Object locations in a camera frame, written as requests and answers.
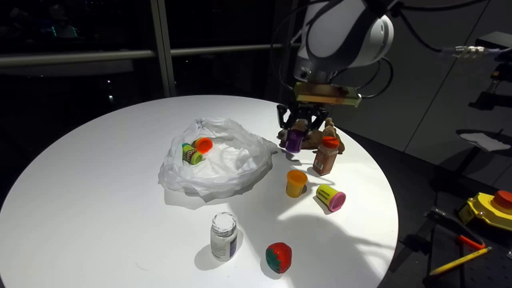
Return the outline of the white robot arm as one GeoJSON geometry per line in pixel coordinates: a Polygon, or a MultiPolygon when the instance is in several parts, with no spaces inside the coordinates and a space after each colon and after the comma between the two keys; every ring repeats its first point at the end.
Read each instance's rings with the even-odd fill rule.
{"type": "Polygon", "coordinates": [[[333,80],[347,69],[382,61],[393,42],[393,24],[387,18],[395,0],[318,0],[305,5],[294,64],[294,101],[280,104],[278,139],[286,141],[293,125],[304,120],[302,143],[328,119],[329,106],[357,107],[363,95],[353,87],[336,87],[333,80]]]}

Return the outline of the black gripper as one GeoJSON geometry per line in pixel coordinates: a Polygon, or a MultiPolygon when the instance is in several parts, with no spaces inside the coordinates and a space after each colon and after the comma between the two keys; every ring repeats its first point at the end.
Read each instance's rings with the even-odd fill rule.
{"type": "Polygon", "coordinates": [[[320,104],[307,103],[289,103],[277,106],[278,127],[280,131],[277,139],[283,143],[286,139],[288,128],[294,125],[296,120],[304,119],[309,125],[307,143],[317,143],[321,136],[320,127],[328,119],[328,112],[320,104]]]}

